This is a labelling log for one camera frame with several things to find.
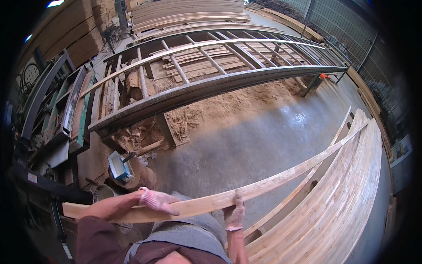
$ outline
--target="hand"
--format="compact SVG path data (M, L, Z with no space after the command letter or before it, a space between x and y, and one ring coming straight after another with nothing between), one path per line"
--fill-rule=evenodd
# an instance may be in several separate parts
M169 205L176 201L180 201L179 198L166 193L150 190L147 187L141 187L138 191L140 190L145 191L145 193L141 195L138 205L146 205L154 211L165 212L174 216L180 215L179 211Z
M224 213L224 222L226 223L226 231L243 229L245 205L243 204L242 195L236 194L235 203L236 205L222 209Z

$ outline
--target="wooden offcut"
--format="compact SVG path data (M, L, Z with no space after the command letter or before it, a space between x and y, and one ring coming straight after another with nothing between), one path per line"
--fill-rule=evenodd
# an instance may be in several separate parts
M135 99L136 101L139 101L142 99L142 90L140 87L140 79L138 71L134 70L127 74L126 77L126 89L127 92L130 94L130 96Z

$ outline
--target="woodworking machine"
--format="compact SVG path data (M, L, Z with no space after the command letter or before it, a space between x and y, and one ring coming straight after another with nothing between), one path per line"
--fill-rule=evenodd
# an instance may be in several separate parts
M94 96L79 95L97 81L91 67L75 69L64 49L44 63L28 97L17 107L12 124L14 180L27 194L92 203L91 193L79 188L77 170L77 155L89 149Z

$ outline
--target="metal gate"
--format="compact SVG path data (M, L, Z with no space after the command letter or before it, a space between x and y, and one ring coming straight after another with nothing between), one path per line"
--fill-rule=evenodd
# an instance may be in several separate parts
M281 0L306 13L311 0ZM337 0L315 0L309 22L352 62L382 109L390 140L407 134L406 80L377 28Z

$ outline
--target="worker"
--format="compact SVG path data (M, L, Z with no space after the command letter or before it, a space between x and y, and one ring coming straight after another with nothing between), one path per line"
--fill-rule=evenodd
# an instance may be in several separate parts
M227 255L223 230L210 213L155 222L147 239L120 248L116 239L117 229L109 221L123 216L136 205L178 216L180 213L171 203L188 199L177 192L169 195L141 187L133 193L94 203L81 212L78 220L76 263L248 263L243 244L245 206L239 194L234 198L235 205L223 209Z

